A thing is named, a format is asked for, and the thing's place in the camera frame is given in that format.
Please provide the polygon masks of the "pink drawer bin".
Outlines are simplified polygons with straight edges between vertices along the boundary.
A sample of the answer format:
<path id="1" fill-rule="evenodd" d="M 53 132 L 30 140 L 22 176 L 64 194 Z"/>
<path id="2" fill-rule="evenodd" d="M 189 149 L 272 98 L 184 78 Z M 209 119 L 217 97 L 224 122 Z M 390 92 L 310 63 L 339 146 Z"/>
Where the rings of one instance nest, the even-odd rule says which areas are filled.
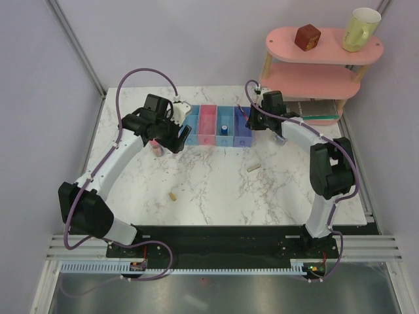
<path id="1" fill-rule="evenodd" d="M 200 145 L 215 146 L 215 129 L 217 120 L 216 105 L 201 105 L 198 121 L 198 142 Z"/>

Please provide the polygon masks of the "light blue drawer bin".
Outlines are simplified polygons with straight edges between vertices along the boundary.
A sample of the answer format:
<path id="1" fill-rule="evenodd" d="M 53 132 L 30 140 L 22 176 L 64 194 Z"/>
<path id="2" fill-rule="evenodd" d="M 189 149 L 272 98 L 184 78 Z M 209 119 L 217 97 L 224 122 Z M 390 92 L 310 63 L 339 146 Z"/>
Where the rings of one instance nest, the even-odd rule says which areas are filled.
<path id="1" fill-rule="evenodd" d="M 189 133 L 187 140 L 185 141 L 186 145 L 196 146 L 199 144 L 198 142 L 199 114 L 200 114 L 200 106 L 193 105 L 190 115 L 188 115 L 184 121 L 185 125 L 188 125 L 191 127 L 191 132 Z"/>

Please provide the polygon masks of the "cyan drawer bin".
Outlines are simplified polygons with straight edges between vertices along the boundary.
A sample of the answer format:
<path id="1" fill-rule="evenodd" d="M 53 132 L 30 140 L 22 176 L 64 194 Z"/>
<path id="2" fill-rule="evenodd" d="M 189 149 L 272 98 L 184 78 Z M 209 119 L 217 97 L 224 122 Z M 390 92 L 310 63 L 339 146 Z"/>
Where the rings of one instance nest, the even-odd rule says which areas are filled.
<path id="1" fill-rule="evenodd" d="M 228 135 L 221 135 L 221 126 L 228 126 Z M 234 139 L 234 107 L 218 106 L 215 129 L 215 145 L 218 147 L 232 147 Z"/>

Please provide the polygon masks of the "blue cap stamp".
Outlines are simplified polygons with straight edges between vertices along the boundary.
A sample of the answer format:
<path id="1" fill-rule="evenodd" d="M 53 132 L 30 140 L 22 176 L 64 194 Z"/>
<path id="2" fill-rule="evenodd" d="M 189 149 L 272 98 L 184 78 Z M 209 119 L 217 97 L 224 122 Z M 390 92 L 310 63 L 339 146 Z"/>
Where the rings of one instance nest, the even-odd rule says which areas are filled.
<path id="1" fill-rule="evenodd" d="M 223 124 L 221 126 L 221 135 L 224 135 L 224 136 L 228 135 L 228 126 L 226 124 Z"/>

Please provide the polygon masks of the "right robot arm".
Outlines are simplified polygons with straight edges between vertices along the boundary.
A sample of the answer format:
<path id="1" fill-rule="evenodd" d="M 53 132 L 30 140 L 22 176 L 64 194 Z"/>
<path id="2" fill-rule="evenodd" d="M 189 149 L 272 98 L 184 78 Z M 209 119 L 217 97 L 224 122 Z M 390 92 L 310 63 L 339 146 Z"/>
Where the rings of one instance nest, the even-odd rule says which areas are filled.
<path id="1" fill-rule="evenodd" d="M 280 91 L 259 92 L 251 102 L 246 127 L 270 130 L 297 144 L 310 157 L 309 179 L 315 193 L 310 216 L 305 224 L 308 236 L 300 240 L 301 253 L 315 257 L 323 250 L 321 238 L 332 232 L 333 217 L 339 201 L 351 196 L 357 184 L 351 142 L 341 137 L 329 139 L 286 110 Z"/>

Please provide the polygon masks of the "purple drawer bin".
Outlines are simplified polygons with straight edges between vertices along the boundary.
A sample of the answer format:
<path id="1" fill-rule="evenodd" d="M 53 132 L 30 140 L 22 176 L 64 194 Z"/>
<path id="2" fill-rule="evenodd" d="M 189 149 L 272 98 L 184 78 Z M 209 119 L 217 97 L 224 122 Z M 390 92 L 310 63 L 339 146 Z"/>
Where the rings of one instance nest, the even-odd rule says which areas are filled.
<path id="1" fill-rule="evenodd" d="M 249 107 L 242 107 L 247 116 L 250 114 Z M 252 131 L 246 127 L 247 120 L 243 117 L 238 107 L 234 108 L 234 147 L 250 147 L 253 142 Z"/>

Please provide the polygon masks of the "clear paperclip box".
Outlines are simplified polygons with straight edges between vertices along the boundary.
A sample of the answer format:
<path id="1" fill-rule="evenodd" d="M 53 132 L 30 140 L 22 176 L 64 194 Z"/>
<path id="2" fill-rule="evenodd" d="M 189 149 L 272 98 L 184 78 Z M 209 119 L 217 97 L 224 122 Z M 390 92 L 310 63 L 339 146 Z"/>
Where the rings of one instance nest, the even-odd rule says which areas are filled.
<path id="1" fill-rule="evenodd" d="M 278 146 L 284 146 L 286 144 L 286 142 L 287 142 L 287 139 L 286 138 L 284 138 L 284 137 L 282 137 L 282 136 L 280 136 L 278 134 L 275 134 L 274 137 L 273 137 L 273 139 L 274 139 L 274 142 Z"/>

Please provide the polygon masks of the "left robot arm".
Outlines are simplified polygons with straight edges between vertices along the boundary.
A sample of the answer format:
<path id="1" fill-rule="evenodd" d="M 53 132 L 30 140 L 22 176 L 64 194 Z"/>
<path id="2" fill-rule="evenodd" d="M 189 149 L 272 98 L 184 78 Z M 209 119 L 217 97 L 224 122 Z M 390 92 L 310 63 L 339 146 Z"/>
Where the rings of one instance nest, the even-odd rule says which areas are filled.
<path id="1" fill-rule="evenodd" d="M 184 125 L 192 107 L 149 94 L 144 106 L 120 119 L 117 138 L 101 159 L 75 183 L 64 182 L 58 197 L 65 231 L 118 243 L 129 257 L 143 252 L 137 228 L 117 219 L 106 204 L 107 197 L 131 159 L 155 140 L 174 154 L 182 151 L 192 128 Z"/>

